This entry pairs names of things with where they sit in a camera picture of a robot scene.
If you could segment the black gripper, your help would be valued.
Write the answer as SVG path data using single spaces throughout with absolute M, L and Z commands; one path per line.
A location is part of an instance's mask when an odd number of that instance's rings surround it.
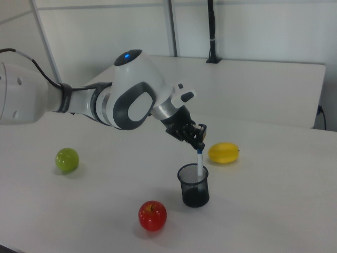
M 203 150 L 205 147 L 207 126 L 205 124 L 195 125 L 186 106 L 180 107 L 173 116 L 161 122 L 166 127 L 166 133 L 189 143 L 195 150 Z

